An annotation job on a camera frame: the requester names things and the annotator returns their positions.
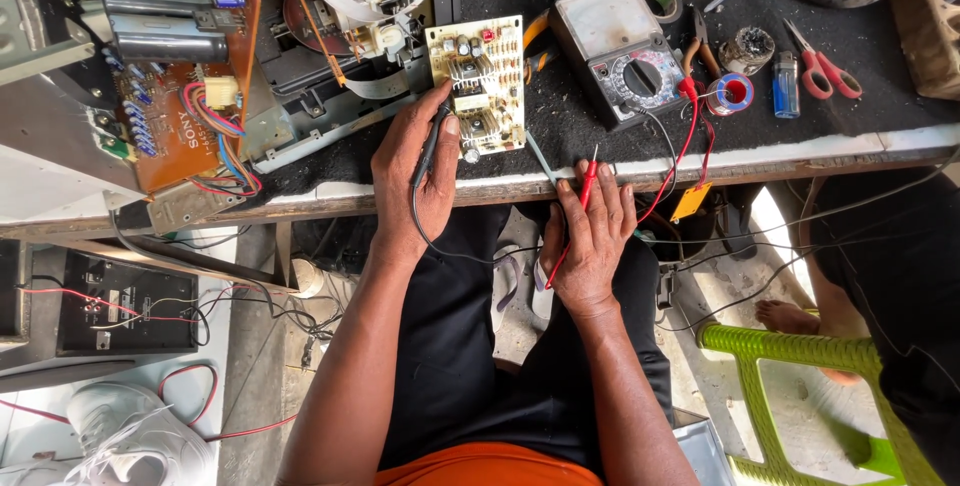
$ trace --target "brown circuit board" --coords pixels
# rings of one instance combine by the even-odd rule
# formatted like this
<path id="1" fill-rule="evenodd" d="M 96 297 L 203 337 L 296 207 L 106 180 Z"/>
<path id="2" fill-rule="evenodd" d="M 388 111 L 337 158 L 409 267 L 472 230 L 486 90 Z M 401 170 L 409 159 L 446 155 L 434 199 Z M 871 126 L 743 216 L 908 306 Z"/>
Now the brown circuit board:
<path id="1" fill-rule="evenodd" d="M 124 99 L 138 103 L 151 129 L 156 156 L 151 157 L 138 149 L 133 164 L 140 188 L 147 193 L 177 185 L 195 175 L 208 174 L 222 165 L 216 134 L 187 115 L 181 103 L 179 93 L 186 84 L 198 81 L 200 76 L 234 76 L 243 95 L 242 105 L 239 108 L 229 106 L 222 115 L 238 115 L 243 125 L 255 60 L 260 0 L 246 0 L 242 9 L 233 12 L 242 23 L 234 33 L 226 35 L 229 63 L 167 64 L 163 75 L 155 72 L 149 63 L 137 63 L 147 74 L 146 80 L 135 77 L 129 68 L 116 77 L 119 93 Z M 133 96 L 132 80 L 138 80 L 147 89 L 151 105 L 144 105 Z M 118 109 L 117 116 L 126 120 L 122 109 Z M 229 142 L 238 149 L 238 139 Z"/>

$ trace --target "orange shirt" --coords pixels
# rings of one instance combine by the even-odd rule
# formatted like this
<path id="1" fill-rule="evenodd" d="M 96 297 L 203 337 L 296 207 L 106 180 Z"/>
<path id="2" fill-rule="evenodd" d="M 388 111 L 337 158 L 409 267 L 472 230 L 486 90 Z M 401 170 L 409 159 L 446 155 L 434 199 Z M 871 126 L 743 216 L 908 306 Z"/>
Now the orange shirt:
<path id="1" fill-rule="evenodd" d="M 375 486 L 603 486 L 590 470 L 510 443 L 466 443 L 381 470 Z"/>

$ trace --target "black work surface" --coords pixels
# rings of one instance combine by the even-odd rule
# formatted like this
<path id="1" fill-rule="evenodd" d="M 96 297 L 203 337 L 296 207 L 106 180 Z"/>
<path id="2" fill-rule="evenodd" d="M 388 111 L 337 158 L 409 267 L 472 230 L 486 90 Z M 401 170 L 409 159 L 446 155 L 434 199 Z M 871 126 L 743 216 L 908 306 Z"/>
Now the black work surface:
<path id="1" fill-rule="evenodd" d="M 711 0 L 687 2 L 690 1 L 702 9 Z M 529 22 L 550 4 L 551 0 L 462 0 L 463 21 L 523 14 Z M 771 69 L 765 66 L 750 78 L 755 96 L 749 108 L 728 117 L 707 115 L 716 127 L 714 152 L 797 143 L 823 136 L 910 130 L 954 123 L 960 116 L 960 103 L 923 98 L 914 91 L 886 1 L 858 9 L 829 9 L 804 0 L 726 0 L 721 12 L 705 14 L 714 56 L 719 43 L 751 25 L 774 38 L 777 52 L 789 50 L 799 56 L 783 24 L 784 17 L 793 21 L 814 49 L 823 51 L 838 67 L 858 79 L 864 90 L 861 100 L 846 99 L 836 91 L 832 98 L 818 100 L 801 90 L 800 118 L 776 119 Z M 671 47 L 686 49 L 693 34 L 689 9 L 684 9 L 676 23 L 663 28 Z M 705 82 L 702 64 L 698 60 L 694 63 L 694 79 Z M 669 158 L 663 135 L 653 122 L 608 133 L 597 121 L 562 56 L 534 76 L 533 82 L 524 88 L 524 97 L 527 130 L 553 169 L 592 155 L 597 143 L 603 161 Z M 684 117 L 681 119 L 681 112 L 676 111 L 664 119 L 677 149 L 690 128 L 690 108 Z M 370 159 L 386 133 L 387 122 L 265 175 L 264 195 L 238 209 L 259 205 L 275 195 L 304 193 L 330 181 L 371 184 Z M 706 148 L 707 137 L 701 123 L 688 153 L 702 155 Z M 483 156 L 472 165 L 462 162 L 457 177 L 479 179 L 541 170 L 532 151 L 525 148 Z"/>

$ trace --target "blue lighter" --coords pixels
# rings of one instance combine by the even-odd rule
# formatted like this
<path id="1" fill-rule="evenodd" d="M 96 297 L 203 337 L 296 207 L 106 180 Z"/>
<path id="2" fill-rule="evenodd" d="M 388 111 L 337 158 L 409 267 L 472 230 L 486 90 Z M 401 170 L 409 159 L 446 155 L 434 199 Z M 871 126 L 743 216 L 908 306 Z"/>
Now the blue lighter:
<path id="1" fill-rule="evenodd" d="M 785 50 L 774 62 L 774 116 L 781 119 L 800 117 L 800 86 L 797 83 L 797 59 Z"/>

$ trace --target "multimeter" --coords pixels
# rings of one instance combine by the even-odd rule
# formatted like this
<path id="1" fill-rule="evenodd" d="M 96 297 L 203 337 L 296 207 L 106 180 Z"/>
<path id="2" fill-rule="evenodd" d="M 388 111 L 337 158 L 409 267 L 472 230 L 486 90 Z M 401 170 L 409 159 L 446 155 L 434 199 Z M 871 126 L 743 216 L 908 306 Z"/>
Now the multimeter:
<path id="1" fill-rule="evenodd" d="M 550 27 L 607 130 L 687 101 L 677 90 L 684 72 L 645 0 L 557 0 Z"/>

